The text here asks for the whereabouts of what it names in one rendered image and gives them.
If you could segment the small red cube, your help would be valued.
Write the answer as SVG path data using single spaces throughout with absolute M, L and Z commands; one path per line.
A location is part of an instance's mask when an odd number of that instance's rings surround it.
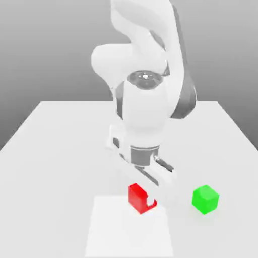
M 157 201 L 151 198 L 137 183 L 128 187 L 128 202 L 140 214 L 157 206 Z

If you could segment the small green cube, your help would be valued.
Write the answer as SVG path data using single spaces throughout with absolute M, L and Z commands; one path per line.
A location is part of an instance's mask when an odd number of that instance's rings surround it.
M 217 208 L 219 194 L 208 185 L 203 185 L 193 191 L 191 204 L 202 214 L 207 214 Z

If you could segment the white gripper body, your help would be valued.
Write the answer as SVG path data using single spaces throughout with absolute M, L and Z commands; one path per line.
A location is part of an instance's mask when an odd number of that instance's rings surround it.
M 118 154 L 117 165 L 129 179 L 151 195 L 169 195 L 175 189 L 174 168 L 154 154 L 151 154 L 148 166 L 134 165 Z

